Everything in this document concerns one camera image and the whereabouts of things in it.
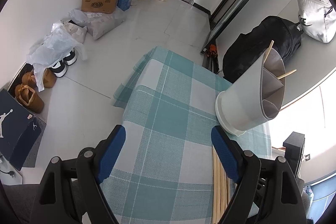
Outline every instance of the white nike bag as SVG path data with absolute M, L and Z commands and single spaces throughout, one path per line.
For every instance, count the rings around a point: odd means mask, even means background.
M 329 0 L 297 0 L 299 21 L 306 34 L 328 43 L 336 32 L 336 11 Z

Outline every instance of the white tile floor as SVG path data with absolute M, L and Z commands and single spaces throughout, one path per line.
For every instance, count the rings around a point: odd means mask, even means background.
M 123 110 L 111 106 L 110 97 L 145 53 L 160 45 L 201 65 L 209 30 L 208 16 L 181 0 L 141 0 L 116 29 L 96 41 L 87 34 L 88 60 L 78 59 L 52 89 L 40 93 L 47 127 L 36 167 L 21 170 L 23 183 L 39 183 L 53 156 L 75 158 L 121 123 Z

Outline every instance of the teal plaid blanket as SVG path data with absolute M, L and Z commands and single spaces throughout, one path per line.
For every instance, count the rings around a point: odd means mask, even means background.
M 231 84 L 162 47 L 133 70 L 113 96 L 113 105 L 125 108 L 126 142 L 100 185 L 111 210 L 120 224 L 211 223 L 214 103 Z M 262 126 L 229 137 L 271 157 Z

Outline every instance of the black bag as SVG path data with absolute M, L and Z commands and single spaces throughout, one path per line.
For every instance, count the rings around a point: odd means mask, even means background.
M 223 58 L 224 78 L 234 83 L 263 54 L 274 40 L 273 48 L 286 62 L 301 46 L 301 35 L 297 26 L 277 16 L 266 17 L 248 34 L 241 33 L 227 50 Z

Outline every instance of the black and white sneaker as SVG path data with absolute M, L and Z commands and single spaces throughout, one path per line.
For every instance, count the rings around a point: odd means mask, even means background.
M 69 54 L 65 58 L 63 58 L 63 62 L 68 66 L 75 63 L 76 60 L 77 60 L 77 56 L 76 56 L 74 49 L 72 49 L 72 51 L 69 52 Z
M 56 77 L 62 77 L 67 72 L 67 66 L 62 60 L 60 60 L 53 65 L 50 70 L 56 75 Z

